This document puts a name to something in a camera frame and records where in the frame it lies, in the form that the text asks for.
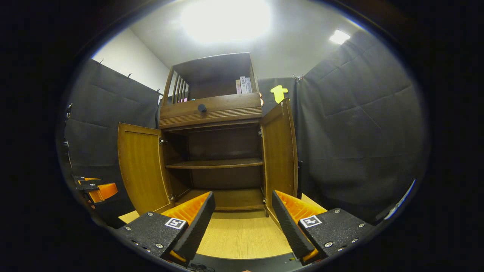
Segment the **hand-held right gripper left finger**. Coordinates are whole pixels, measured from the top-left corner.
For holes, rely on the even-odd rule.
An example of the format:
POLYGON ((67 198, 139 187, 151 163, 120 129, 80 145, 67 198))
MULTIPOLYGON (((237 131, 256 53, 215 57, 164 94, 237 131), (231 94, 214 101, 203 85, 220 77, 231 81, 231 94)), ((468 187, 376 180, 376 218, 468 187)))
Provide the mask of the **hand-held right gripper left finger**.
POLYGON ((116 236, 168 262, 189 263, 216 208, 212 191, 164 212, 149 211, 116 229, 116 236))

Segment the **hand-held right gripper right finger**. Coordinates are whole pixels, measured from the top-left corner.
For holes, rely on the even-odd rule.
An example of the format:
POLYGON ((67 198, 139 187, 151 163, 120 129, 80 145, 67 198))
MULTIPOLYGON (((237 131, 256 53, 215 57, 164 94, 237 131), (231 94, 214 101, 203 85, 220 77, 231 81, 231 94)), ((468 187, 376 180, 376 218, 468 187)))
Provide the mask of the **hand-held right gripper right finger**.
POLYGON ((341 208, 325 210, 273 190, 272 207, 295 257, 302 264, 339 255, 356 246, 374 225, 341 208))

